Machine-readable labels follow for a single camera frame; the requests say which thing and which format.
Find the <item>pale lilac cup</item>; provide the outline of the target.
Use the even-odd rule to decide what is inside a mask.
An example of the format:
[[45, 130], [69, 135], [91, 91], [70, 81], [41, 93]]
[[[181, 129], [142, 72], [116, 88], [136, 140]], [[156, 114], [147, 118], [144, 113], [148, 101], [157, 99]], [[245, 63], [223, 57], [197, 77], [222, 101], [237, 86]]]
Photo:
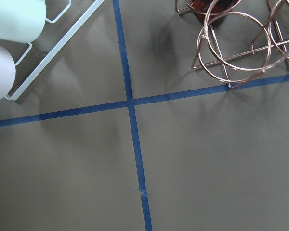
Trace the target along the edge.
[[10, 53], [0, 46], [0, 100], [11, 90], [15, 81], [16, 68]]

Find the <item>pale green cup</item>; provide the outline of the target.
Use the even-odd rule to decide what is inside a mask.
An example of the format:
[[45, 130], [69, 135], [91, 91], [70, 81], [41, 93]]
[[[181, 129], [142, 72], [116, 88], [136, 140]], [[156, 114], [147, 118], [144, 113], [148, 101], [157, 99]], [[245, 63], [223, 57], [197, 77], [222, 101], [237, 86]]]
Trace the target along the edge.
[[43, 0], [0, 0], [0, 39], [30, 43], [41, 34], [45, 18]]

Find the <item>tea bottle back left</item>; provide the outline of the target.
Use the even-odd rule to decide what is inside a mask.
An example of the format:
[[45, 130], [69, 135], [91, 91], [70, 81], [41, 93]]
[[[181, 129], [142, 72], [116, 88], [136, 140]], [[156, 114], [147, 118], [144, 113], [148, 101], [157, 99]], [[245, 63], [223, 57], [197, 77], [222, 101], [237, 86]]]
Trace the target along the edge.
[[[213, 3], [212, 0], [184, 0], [183, 2], [192, 11], [196, 19], [202, 23], [210, 5]], [[239, 3], [240, 0], [218, 0], [210, 12], [209, 19], [233, 10]]]

